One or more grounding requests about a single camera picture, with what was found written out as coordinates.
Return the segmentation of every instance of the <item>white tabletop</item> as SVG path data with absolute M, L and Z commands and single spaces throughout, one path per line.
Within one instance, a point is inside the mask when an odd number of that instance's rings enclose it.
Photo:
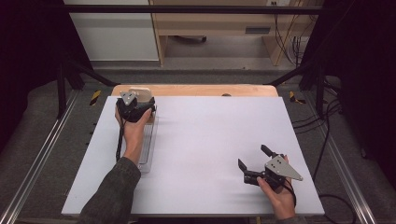
M 115 164 L 117 97 L 107 98 L 62 214 L 77 216 Z M 299 215 L 323 215 L 280 97 L 158 96 L 159 126 L 151 171 L 140 179 L 132 214 L 145 217 L 253 217 L 272 214 L 259 187 L 243 183 L 270 160 L 261 144 L 288 155 L 304 177 L 293 181 Z

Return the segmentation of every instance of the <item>floor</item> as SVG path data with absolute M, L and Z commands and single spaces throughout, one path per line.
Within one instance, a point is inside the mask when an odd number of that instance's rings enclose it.
M 286 58 L 279 67 L 273 67 L 259 37 L 211 37 L 205 43 L 198 39 L 172 37 L 168 43 L 163 67 L 152 63 L 116 64 L 97 63 L 96 71 L 109 79 L 122 83 L 268 83 L 286 74 L 294 67 Z M 86 86 L 78 94 L 70 119 L 63 127 L 57 143 L 40 170 L 29 196 L 20 211 L 19 223 L 74 223 L 71 217 L 60 214 L 78 166 L 85 154 L 98 120 L 101 108 L 111 88 L 84 77 Z M 299 77 L 277 87 L 288 109 L 290 120 L 307 119 L 314 115 L 309 104 L 290 100 L 290 92 L 300 102 L 309 101 L 312 92 L 298 88 Z M 330 82 L 339 85 L 336 78 Z M 35 156 L 50 132 L 57 112 L 56 83 L 37 88 L 29 95 L 29 106 L 23 119 L 3 150 L 0 157 L 0 213 L 3 213 L 17 192 L 26 173 L 35 161 Z M 92 95 L 101 90 L 101 97 L 92 106 Z M 335 99 L 327 90 L 325 100 Z M 306 122 L 295 122 L 293 126 Z M 343 114 L 338 111 L 330 118 L 331 136 L 356 180 L 376 223 L 396 223 L 396 192 L 382 175 L 376 161 L 361 157 L 359 143 Z M 323 134 L 317 122 L 296 129 L 296 135 L 311 174 L 318 161 L 323 144 Z M 339 175 L 329 147 L 326 147 L 317 175 L 320 193 L 336 195 L 347 202 L 349 194 Z M 350 223 L 352 215 L 347 206 L 334 198 L 323 198 L 326 215 L 337 223 Z M 309 223 L 329 223 L 324 217 L 308 217 Z M 149 220 L 164 223 L 168 220 Z M 195 219 L 196 223 L 253 223 L 254 218 L 242 219 Z M 191 223 L 190 220 L 171 220 L 172 223 Z M 262 223 L 273 223 L 272 217 L 263 217 Z

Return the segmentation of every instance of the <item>gray sleeve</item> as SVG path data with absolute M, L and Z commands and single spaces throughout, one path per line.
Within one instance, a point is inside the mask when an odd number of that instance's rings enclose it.
M 85 204 L 78 223 L 127 223 L 140 176 L 132 161 L 120 158 Z
M 276 224 L 305 224 L 305 223 L 306 220 L 304 217 L 291 217 L 276 221 Z

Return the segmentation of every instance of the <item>person's hand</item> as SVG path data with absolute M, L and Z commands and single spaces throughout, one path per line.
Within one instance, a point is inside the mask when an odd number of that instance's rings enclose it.
M 123 157 L 131 160 L 135 165 L 139 163 L 140 153 L 143 146 L 144 129 L 150 115 L 151 109 L 148 109 L 138 122 L 128 122 L 125 119 L 121 119 L 119 110 L 116 106 L 116 119 L 119 122 L 119 125 L 124 125 L 126 149 Z
M 291 188 L 291 179 L 286 179 L 289 182 L 285 181 L 285 186 Z M 269 184 L 260 177 L 257 177 L 257 182 L 259 182 L 260 188 L 270 200 L 276 219 L 282 220 L 296 216 L 294 210 L 293 196 L 287 189 L 279 187 L 278 189 L 273 191 Z

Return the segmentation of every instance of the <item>black curtain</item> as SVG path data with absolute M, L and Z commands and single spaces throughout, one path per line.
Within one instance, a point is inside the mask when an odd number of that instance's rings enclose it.
M 0 152 L 26 109 L 29 91 L 56 80 L 56 69 L 65 57 L 92 69 L 69 14 L 52 13 L 41 7 L 63 3 L 62 0 L 1 1 Z M 67 72 L 79 73 L 74 69 Z
M 347 7 L 349 3 L 325 4 Z M 314 54 L 335 21 L 334 16 L 318 18 L 303 63 L 320 57 L 325 76 L 341 79 L 339 98 L 362 149 L 377 160 L 396 188 L 396 2 L 355 1 L 325 50 Z

